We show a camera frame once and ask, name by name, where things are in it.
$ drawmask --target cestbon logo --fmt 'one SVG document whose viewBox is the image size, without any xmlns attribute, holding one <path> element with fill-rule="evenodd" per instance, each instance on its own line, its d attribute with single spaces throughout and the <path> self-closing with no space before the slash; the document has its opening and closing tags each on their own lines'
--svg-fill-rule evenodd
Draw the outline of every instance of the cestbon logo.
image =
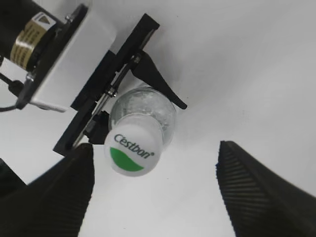
<svg viewBox="0 0 316 237">
<path fill-rule="evenodd" d="M 148 157 L 150 156 L 154 156 L 155 153 L 149 153 L 149 152 L 146 152 L 145 150 L 142 150 L 140 148 L 140 146 L 138 144 L 136 144 L 135 142 L 129 142 L 127 140 L 126 137 L 124 137 L 123 135 L 121 134 L 118 134 L 114 137 L 114 140 L 117 142 L 117 143 L 120 143 L 122 146 L 128 148 L 130 151 L 136 153 L 137 155 L 139 155 L 140 157 L 144 158 L 144 159 L 147 159 Z"/>
</svg>

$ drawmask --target plastic bottle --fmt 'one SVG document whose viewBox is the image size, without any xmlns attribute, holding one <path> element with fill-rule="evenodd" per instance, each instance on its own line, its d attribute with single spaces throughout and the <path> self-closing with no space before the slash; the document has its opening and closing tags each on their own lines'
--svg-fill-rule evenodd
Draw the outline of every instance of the plastic bottle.
<svg viewBox="0 0 316 237">
<path fill-rule="evenodd" d="M 110 113 L 105 155 L 112 168 L 141 176 L 157 165 L 170 144 L 176 124 L 173 104 L 160 92 L 141 86 L 122 95 Z"/>
</svg>

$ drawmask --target warning label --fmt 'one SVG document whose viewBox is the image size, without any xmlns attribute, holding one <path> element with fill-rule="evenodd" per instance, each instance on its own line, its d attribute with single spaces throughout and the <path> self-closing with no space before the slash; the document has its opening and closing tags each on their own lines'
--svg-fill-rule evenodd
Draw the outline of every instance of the warning label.
<svg viewBox="0 0 316 237">
<path fill-rule="evenodd" d="M 43 12 L 34 16 L 15 41 L 10 56 L 11 62 L 26 69 L 35 47 L 55 24 L 56 22 Z"/>
</svg>

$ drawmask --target cable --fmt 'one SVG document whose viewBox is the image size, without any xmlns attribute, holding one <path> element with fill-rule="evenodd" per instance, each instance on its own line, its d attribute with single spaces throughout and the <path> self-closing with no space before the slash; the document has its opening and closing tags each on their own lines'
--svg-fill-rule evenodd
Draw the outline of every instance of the cable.
<svg viewBox="0 0 316 237">
<path fill-rule="evenodd" d="M 13 81 L 11 81 L 9 78 L 7 78 L 5 75 L 3 75 L 2 73 L 0 73 L 0 79 L 2 81 L 4 81 L 5 83 L 7 83 L 8 85 L 11 85 L 13 83 Z"/>
<path fill-rule="evenodd" d="M 0 79 L 3 82 L 5 82 L 6 84 L 8 84 L 9 91 L 12 94 L 14 94 L 17 97 L 19 96 L 19 94 L 22 91 L 23 86 L 24 86 L 22 82 L 20 82 L 19 80 L 12 81 L 9 78 L 7 78 L 5 75 L 3 75 L 2 73 L 0 73 Z M 0 113 L 13 111 L 13 110 L 16 110 L 16 105 L 9 106 L 9 107 L 4 107 L 4 108 L 0 107 Z"/>
<path fill-rule="evenodd" d="M 12 110 L 16 110 L 16 105 L 6 107 L 6 108 L 0 108 L 0 113 L 12 111 Z"/>
</svg>

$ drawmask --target bottle cap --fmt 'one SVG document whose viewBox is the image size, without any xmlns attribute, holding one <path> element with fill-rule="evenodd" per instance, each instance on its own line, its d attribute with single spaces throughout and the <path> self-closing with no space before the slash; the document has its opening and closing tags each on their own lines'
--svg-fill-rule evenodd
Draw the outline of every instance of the bottle cap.
<svg viewBox="0 0 316 237">
<path fill-rule="evenodd" d="M 116 172 L 145 175 L 155 168 L 163 150 L 161 126 L 151 116 L 127 116 L 110 131 L 104 147 Z"/>
</svg>

